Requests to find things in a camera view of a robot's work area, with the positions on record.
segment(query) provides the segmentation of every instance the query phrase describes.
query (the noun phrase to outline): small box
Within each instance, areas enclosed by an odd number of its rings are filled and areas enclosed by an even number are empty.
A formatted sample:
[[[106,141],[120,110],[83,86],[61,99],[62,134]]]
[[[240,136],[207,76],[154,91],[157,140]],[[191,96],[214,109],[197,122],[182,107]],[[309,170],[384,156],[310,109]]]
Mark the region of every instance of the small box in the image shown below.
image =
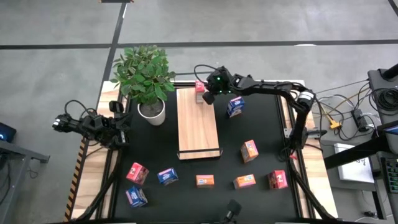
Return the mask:
[[[284,170],[275,170],[268,174],[269,187],[271,189],[283,189],[287,187]]]
[[[148,203],[142,189],[139,187],[132,187],[126,191],[127,199],[129,200],[131,207],[141,207]]]
[[[197,103],[203,103],[203,94],[205,93],[205,84],[201,81],[195,81],[195,97],[197,99]]]
[[[241,96],[239,96],[229,101],[226,112],[228,113],[229,117],[233,117],[237,114],[242,113],[243,106],[244,100]]]
[[[158,173],[157,178],[159,179],[159,182],[163,185],[168,185],[178,180],[177,173],[173,168],[169,168],[165,171]]]
[[[145,167],[135,162],[132,164],[131,169],[127,174],[126,178],[133,181],[136,184],[142,185],[144,184],[144,181],[147,178],[148,173],[149,170],[147,170]]]
[[[238,177],[234,180],[235,189],[240,189],[243,187],[250,187],[254,184],[256,184],[256,180],[254,179],[253,174]]]
[[[214,175],[197,175],[197,187],[214,187]]]
[[[259,152],[257,151],[257,147],[253,140],[245,142],[241,147],[241,152],[242,152],[243,162],[245,163],[252,161],[254,158],[256,158],[259,155]]]

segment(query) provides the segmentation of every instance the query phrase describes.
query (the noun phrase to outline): desk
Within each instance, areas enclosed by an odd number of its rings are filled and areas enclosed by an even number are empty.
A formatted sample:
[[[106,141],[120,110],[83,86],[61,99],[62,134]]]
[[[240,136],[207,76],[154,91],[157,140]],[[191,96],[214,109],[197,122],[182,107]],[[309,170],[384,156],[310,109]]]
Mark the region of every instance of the desk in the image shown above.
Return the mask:
[[[104,82],[101,96],[99,99],[98,113],[105,116],[112,116],[108,109],[108,102],[111,100],[117,100],[118,90],[113,89],[114,84],[110,82]],[[286,102],[282,99],[282,105],[284,109],[284,117],[287,128],[291,128],[291,122],[289,119],[289,112],[287,110]],[[313,121],[312,114],[308,116],[307,128],[314,128],[315,123]],[[318,141],[308,140],[308,143],[319,146]],[[65,212],[65,221],[70,218],[79,217],[85,210],[85,208],[91,203],[95,195],[100,189],[102,178],[104,174],[104,165],[107,161],[107,150],[102,149],[90,157],[85,158],[87,153],[97,149],[97,146],[89,147],[85,139],[82,139],[80,145],[79,156],[76,162],[76,170],[73,174],[73,180],[71,184],[71,191],[67,202],[67,210]],[[307,172],[309,186],[312,192],[315,194],[320,203],[326,208],[326,210],[337,217],[337,211],[333,200],[333,195],[328,181],[325,165],[323,163],[322,152],[312,147],[305,147],[302,151],[305,168]],[[111,159],[111,169],[113,168],[117,152],[113,152]],[[308,217],[307,201],[301,190],[299,190],[301,206],[303,208],[303,216]],[[110,204],[110,193],[108,191],[107,196],[104,200],[102,217],[106,217],[108,214],[108,208]]]

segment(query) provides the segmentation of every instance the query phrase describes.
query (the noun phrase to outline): power strip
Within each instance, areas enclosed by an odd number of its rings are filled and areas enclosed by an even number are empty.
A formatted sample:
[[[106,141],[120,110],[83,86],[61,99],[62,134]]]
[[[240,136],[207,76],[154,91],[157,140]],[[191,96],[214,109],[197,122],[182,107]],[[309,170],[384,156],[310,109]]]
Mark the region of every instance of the power strip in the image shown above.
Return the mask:
[[[353,115],[356,127],[359,132],[366,132],[371,129],[371,124],[366,121],[365,117],[362,115],[361,109],[352,110],[351,114]]]

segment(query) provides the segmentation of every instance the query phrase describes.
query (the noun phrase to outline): concrete floor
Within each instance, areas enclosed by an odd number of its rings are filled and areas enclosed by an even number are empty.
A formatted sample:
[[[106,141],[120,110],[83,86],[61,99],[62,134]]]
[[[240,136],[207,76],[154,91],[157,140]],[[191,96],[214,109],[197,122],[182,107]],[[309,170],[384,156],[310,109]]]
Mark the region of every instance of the concrete floor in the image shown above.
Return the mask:
[[[0,0],[0,45],[110,44],[120,7],[96,0]],[[119,43],[369,39],[398,39],[398,18],[387,0],[137,0],[127,5]],[[26,178],[13,223],[62,220],[80,137],[56,133],[51,124],[70,99],[95,106],[108,53],[0,50],[0,122],[18,130],[16,144],[51,154],[45,166],[32,163],[39,177]],[[398,45],[173,48],[167,53],[170,70],[177,73],[191,72],[199,63],[225,65],[258,79],[303,79],[319,91],[364,80],[370,69],[389,68],[397,63]],[[350,96],[360,86],[320,96]],[[328,103],[336,105],[338,99]],[[366,102],[361,109],[374,113]],[[70,111],[78,116],[81,108],[71,105]],[[333,189],[333,196],[340,218],[353,221],[374,210],[369,192],[363,197],[361,191]],[[362,221],[393,223],[391,218]]]

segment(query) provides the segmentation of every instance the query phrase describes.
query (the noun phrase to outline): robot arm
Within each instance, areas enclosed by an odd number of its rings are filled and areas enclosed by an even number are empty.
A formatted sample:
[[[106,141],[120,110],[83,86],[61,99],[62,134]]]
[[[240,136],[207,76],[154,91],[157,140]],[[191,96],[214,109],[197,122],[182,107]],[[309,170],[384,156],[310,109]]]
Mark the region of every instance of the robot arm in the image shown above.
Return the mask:
[[[203,99],[209,105],[214,102],[215,95],[227,93],[234,93],[239,96],[253,93],[283,96],[287,103],[297,112],[296,123],[289,136],[289,149],[294,151],[304,147],[307,139],[305,122],[315,99],[315,94],[308,88],[292,82],[255,81],[250,75],[244,77],[235,74],[232,76],[224,67],[217,68],[211,73],[205,86],[208,92],[203,95]],[[300,93],[296,100],[290,94],[292,90]]]

